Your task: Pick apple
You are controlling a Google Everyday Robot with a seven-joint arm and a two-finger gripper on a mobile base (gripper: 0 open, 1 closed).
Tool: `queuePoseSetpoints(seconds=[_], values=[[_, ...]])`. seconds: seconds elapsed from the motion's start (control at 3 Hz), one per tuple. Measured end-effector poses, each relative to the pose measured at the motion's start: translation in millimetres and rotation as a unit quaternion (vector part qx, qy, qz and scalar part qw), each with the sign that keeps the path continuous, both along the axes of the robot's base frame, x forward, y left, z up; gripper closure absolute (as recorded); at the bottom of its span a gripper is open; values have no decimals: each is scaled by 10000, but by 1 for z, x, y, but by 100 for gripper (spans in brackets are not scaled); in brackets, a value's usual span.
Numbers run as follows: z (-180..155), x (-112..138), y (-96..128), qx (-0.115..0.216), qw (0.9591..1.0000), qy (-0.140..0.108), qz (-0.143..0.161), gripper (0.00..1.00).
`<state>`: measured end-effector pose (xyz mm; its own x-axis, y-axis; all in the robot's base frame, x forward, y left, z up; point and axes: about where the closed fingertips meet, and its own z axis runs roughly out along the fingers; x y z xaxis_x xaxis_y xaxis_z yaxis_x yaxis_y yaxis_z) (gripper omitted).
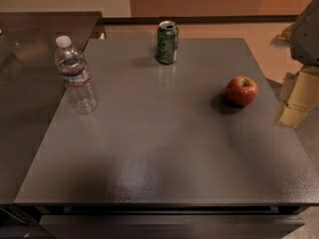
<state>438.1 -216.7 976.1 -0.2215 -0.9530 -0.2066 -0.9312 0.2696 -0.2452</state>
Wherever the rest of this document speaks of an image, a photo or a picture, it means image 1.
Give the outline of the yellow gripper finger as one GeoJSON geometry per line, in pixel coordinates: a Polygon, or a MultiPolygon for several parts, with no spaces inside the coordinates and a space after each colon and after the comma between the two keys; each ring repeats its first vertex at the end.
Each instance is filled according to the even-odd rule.
{"type": "Polygon", "coordinates": [[[319,105],[319,67],[303,65],[287,73],[281,88],[276,121],[297,127],[319,105]]]}

